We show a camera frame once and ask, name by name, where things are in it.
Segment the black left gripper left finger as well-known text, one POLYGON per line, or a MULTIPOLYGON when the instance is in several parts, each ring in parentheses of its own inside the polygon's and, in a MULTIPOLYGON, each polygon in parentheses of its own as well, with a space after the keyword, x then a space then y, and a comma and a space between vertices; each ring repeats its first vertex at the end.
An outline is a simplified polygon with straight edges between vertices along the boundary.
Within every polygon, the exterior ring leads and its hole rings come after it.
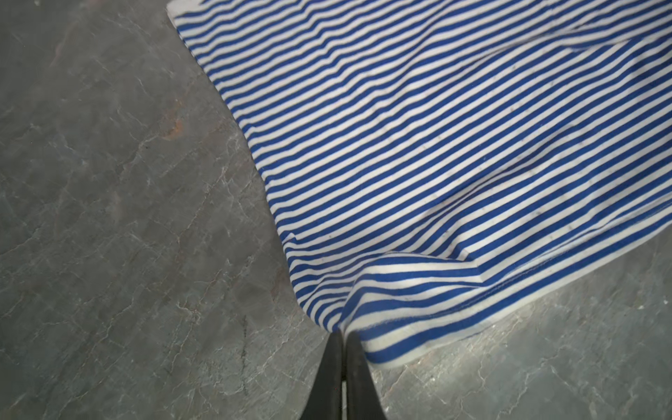
POLYGON ((339 420, 342 417, 343 337, 332 332, 304 406, 301 420, 339 420))

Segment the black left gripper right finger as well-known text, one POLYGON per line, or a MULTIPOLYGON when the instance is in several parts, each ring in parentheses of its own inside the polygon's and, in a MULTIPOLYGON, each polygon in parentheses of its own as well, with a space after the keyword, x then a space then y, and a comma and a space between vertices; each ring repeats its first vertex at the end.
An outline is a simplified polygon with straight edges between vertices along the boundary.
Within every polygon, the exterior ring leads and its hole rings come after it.
POLYGON ((346 418, 386 420, 371 376, 362 341, 355 332, 346 339, 346 418))

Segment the blue white striped tank top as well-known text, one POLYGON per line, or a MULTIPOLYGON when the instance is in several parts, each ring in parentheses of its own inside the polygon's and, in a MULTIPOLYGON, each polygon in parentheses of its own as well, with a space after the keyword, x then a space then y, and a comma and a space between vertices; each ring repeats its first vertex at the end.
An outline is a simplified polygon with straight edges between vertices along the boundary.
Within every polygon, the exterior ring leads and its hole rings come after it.
POLYGON ((302 310, 395 367, 671 223, 668 1, 173 1, 302 310))

